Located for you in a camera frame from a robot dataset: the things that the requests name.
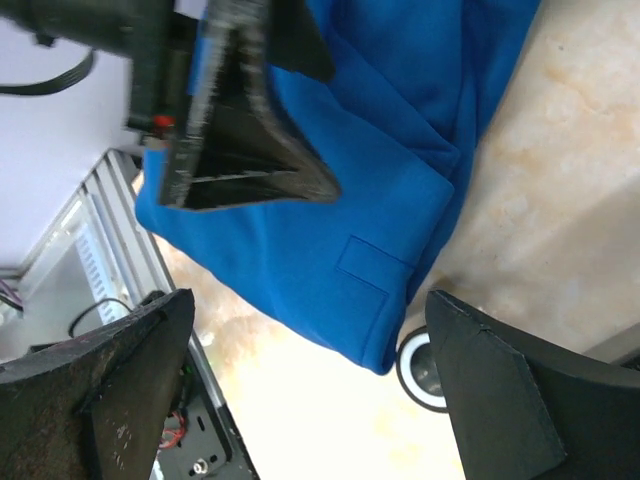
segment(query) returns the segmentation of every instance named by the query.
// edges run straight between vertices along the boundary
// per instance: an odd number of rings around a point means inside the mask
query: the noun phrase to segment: bolt
[[[193,471],[196,475],[205,475],[209,471],[209,464],[201,458],[193,464]]]

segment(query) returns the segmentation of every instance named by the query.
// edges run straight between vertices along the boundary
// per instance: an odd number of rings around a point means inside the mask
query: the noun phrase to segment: folded blue cloth
[[[147,152],[136,214],[259,310],[384,374],[539,0],[308,4],[337,74],[323,85],[273,68],[273,79],[342,198],[172,210],[156,204],[164,153]]]

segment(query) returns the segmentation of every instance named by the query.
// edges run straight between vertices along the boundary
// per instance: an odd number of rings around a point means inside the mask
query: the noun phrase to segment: purple wire
[[[4,291],[4,293],[6,293],[14,302],[22,306],[22,300],[20,300],[20,297],[17,296],[13,289],[2,279],[0,279],[0,289],[2,289],[2,291]]]

